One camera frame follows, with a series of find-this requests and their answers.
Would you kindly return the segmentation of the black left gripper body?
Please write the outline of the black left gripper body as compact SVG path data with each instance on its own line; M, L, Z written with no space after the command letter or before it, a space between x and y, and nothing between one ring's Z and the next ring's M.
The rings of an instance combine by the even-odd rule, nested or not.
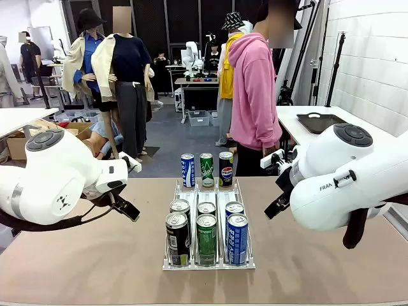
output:
M95 185L91 185L83 190L83 199L90 201L97 207L117 206L125 202L125 199L120 196L125 187L126 184L122 184L109 191L99 192L96 190Z

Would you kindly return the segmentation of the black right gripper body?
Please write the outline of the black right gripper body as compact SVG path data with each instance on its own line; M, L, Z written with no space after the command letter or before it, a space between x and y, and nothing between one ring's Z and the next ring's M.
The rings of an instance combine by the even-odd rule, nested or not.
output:
M291 192L295 186L292 166L288 166L283 172L281 172L275 183L282 191L281 195L277 198L277 201L289 201Z

